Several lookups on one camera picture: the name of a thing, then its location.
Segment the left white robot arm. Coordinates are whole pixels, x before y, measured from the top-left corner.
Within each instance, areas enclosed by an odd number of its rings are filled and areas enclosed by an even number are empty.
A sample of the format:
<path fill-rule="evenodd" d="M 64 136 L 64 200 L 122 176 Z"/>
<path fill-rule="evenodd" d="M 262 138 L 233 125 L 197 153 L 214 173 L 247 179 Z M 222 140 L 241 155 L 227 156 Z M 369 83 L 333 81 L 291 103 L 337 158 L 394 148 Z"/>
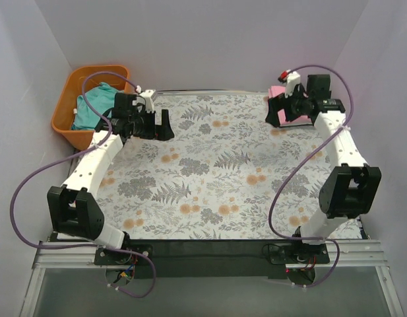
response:
<path fill-rule="evenodd" d="M 113 108 L 103 113 L 95 127 L 88 153 L 61 186 L 47 193 L 53 230 L 110 247 L 110 256 L 118 264 L 126 264 L 133 249 L 125 243 L 126 234 L 106 222 L 96 196 L 104 174 L 128 139 L 168 141 L 174 137 L 167 109 L 161 111 L 161 123 L 156 123 L 155 98 L 155 90 L 116 93 Z"/>

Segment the pink t shirt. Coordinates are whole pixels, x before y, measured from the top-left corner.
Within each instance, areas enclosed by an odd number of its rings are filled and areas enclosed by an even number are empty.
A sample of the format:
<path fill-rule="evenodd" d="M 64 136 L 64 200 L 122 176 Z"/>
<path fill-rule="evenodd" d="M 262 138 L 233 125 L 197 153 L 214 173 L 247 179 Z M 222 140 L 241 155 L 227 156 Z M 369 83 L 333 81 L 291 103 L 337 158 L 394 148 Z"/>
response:
<path fill-rule="evenodd" d="M 271 86 L 268 90 L 269 98 L 277 97 L 282 93 L 285 93 L 285 88 L 282 86 Z M 278 112 L 278 119 L 280 123 L 286 121 L 284 110 L 280 110 Z M 302 116 L 296 120 L 310 120 L 310 118 L 307 116 Z"/>

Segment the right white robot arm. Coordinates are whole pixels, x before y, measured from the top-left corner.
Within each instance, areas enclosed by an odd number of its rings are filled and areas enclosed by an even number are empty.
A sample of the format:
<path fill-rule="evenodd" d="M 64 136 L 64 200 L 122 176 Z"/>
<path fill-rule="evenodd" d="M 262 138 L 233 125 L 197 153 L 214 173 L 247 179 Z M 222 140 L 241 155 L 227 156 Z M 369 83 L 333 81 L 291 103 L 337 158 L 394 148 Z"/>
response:
<path fill-rule="evenodd" d="M 331 96 L 329 75 L 309 75 L 307 84 L 302 85 L 300 74 L 287 70 L 278 80 L 285 89 L 270 95 L 265 121 L 281 127 L 280 114 L 290 123 L 300 117 L 310 119 L 323 139 L 321 146 L 332 170 L 319 190 L 319 208 L 310 220 L 298 227 L 287 242 L 264 246 L 262 253 L 272 264 L 327 263 L 326 240 L 340 225 L 369 212 L 381 171 L 369 166 L 356 147 L 347 124 L 350 116 L 342 101 Z"/>

